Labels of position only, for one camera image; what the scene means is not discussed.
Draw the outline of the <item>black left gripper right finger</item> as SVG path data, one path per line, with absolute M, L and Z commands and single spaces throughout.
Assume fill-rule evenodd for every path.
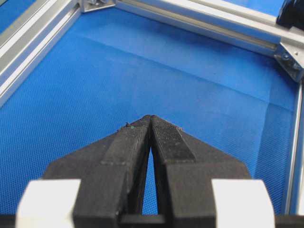
M 214 228 L 212 179 L 250 179 L 240 160 L 153 115 L 151 140 L 158 211 L 171 228 Z

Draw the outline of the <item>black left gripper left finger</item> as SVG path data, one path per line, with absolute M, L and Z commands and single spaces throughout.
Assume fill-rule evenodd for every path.
M 81 181 L 73 210 L 77 228 L 116 228 L 122 213 L 140 214 L 150 153 L 151 116 L 52 161 L 42 178 Z

